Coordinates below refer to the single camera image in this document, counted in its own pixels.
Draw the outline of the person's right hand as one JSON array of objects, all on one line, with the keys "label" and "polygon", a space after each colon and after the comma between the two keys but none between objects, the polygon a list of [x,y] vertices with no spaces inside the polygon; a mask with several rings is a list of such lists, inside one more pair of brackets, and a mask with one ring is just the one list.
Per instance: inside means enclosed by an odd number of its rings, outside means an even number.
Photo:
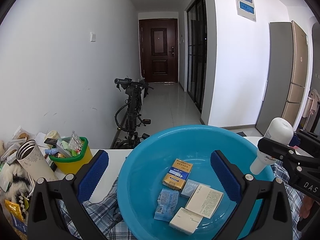
[{"label": "person's right hand", "polygon": [[300,211],[299,211],[299,219],[306,219],[309,214],[310,214],[310,210],[314,204],[315,200],[310,198],[309,196],[304,196],[303,200],[302,200],[302,205],[300,207]]}]

